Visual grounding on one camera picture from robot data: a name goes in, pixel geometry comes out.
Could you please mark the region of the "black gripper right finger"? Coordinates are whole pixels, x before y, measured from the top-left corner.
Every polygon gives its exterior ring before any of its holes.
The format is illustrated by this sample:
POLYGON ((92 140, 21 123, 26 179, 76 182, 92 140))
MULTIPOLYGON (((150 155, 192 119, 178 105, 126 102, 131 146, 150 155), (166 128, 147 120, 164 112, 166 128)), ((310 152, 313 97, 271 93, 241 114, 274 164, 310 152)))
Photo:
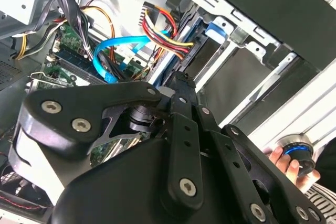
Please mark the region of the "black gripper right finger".
POLYGON ((184 74, 203 134, 201 144, 219 162, 228 181, 234 223, 326 223, 320 210, 237 127, 218 127, 210 110, 197 103, 195 83, 184 74))

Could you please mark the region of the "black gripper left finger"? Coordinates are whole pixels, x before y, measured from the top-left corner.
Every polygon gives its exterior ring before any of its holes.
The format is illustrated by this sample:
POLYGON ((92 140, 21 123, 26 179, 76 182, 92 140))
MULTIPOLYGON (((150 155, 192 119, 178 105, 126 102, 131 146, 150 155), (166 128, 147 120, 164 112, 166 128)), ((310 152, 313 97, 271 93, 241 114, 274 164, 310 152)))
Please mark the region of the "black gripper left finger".
POLYGON ((169 146, 165 191, 180 196, 180 180, 200 172, 192 95, 187 83, 166 96, 144 81, 34 91, 22 104, 22 175, 56 204, 92 170, 94 148, 145 132, 169 146))

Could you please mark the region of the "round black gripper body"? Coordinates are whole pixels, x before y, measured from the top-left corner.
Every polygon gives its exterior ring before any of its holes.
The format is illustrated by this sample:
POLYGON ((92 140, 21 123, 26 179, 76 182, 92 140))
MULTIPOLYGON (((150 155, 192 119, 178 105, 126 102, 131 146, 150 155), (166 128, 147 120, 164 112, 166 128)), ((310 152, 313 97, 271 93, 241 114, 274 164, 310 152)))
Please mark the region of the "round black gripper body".
POLYGON ((51 223, 309 223, 309 200, 227 136, 150 140, 76 178, 51 223))

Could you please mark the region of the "person's hand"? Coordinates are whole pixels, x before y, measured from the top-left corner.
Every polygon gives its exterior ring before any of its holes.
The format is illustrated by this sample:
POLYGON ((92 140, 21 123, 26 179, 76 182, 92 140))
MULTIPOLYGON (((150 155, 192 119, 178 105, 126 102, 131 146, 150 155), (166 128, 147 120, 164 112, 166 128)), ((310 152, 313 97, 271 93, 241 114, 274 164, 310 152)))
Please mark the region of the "person's hand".
POLYGON ((291 160, 288 154, 283 154, 281 147, 266 153, 269 160, 302 192, 306 193, 321 177, 317 170, 299 177, 300 164, 296 159, 291 160))

